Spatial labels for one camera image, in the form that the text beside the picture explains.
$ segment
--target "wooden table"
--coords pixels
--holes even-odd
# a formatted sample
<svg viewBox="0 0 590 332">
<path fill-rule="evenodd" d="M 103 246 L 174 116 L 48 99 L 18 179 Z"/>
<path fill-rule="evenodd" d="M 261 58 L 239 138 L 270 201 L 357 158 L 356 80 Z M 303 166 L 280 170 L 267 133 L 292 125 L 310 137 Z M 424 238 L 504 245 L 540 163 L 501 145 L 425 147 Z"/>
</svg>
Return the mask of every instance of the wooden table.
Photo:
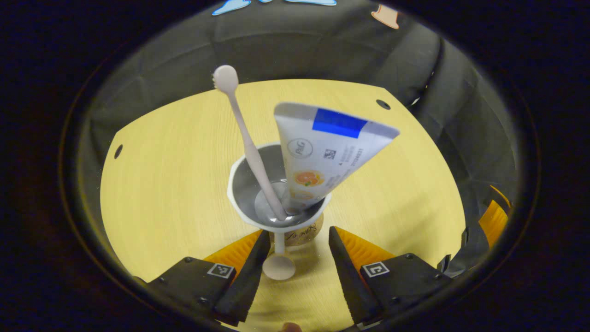
<svg viewBox="0 0 590 332">
<path fill-rule="evenodd" d="M 453 176 L 422 126 L 385 89 L 274 80 L 241 84 L 237 98 L 255 144 L 278 141 L 273 110 L 282 101 L 338 109 L 401 131 L 336 188 L 315 240 L 289 248 L 295 276 L 262 276 L 239 330 L 274 332 L 286 321 L 303 331 L 353 324 L 328 247 L 330 226 L 394 255 L 413 252 L 432 266 L 457 253 L 465 219 Z M 132 275 L 149 282 L 184 256 L 204 258 L 257 230 L 238 217 L 226 196 L 230 167 L 243 153 L 230 104 L 216 90 L 156 109 L 116 134 L 102 175 L 101 212 L 109 241 Z"/>
</svg>

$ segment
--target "toothbrush head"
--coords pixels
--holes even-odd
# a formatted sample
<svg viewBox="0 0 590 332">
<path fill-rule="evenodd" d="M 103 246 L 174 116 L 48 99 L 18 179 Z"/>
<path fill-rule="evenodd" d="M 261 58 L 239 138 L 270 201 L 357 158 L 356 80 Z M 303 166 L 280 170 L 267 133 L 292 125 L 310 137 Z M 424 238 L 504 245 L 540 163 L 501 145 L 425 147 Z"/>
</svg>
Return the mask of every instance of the toothbrush head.
<svg viewBox="0 0 590 332">
<path fill-rule="evenodd" d="M 238 87 L 238 73 L 230 65 L 217 67 L 213 72 L 214 86 L 223 93 L 234 93 Z"/>
</svg>

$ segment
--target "white toothpaste tube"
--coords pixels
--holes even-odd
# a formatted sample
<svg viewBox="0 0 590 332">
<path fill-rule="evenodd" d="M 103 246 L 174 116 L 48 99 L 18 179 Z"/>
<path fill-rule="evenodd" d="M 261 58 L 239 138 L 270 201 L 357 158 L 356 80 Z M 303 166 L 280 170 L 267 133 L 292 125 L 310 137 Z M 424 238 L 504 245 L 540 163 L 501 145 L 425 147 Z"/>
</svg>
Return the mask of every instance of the white toothpaste tube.
<svg viewBox="0 0 590 332">
<path fill-rule="evenodd" d="M 299 103 L 274 108 L 289 190 L 288 214 L 299 214 L 386 147 L 399 130 L 338 110 Z"/>
</svg>

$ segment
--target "blue label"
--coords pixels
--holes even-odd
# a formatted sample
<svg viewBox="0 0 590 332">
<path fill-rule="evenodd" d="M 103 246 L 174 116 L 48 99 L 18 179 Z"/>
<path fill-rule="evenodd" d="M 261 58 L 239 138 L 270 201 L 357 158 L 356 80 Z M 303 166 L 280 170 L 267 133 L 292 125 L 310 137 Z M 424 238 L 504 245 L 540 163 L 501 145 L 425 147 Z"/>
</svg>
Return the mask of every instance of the blue label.
<svg viewBox="0 0 590 332">
<path fill-rule="evenodd" d="M 331 134 L 359 138 L 360 130 L 367 121 L 327 109 L 317 109 L 312 129 Z"/>
</svg>

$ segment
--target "blue sticker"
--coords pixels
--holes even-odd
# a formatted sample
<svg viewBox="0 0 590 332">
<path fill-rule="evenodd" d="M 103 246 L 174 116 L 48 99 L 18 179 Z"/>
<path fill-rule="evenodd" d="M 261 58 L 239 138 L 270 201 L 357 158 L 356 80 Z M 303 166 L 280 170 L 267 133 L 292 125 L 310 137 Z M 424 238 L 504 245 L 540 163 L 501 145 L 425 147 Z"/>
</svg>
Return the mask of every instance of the blue sticker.
<svg viewBox="0 0 590 332">
<path fill-rule="evenodd" d="M 367 121 L 332 110 L 318 108 L 312 129 L 331 134 L 359 138 L 360 130 Z"/>
<path fill-rule="evenodd" d="M 250 2 L 250 0 L 227 0 L 221 8 L 216 9 L 213 12 L 213 16 L 221 15 L 226 12 L 235 11 L 236 9 L 246 7 L 250 4 Z"/>
<path fill-rule="evenodd" d="M 336 0 L 286 0 L 289 2 L 303 2 L 305 4 L 324 5 L 324 6 L 335 6 Z"/>
</svg>

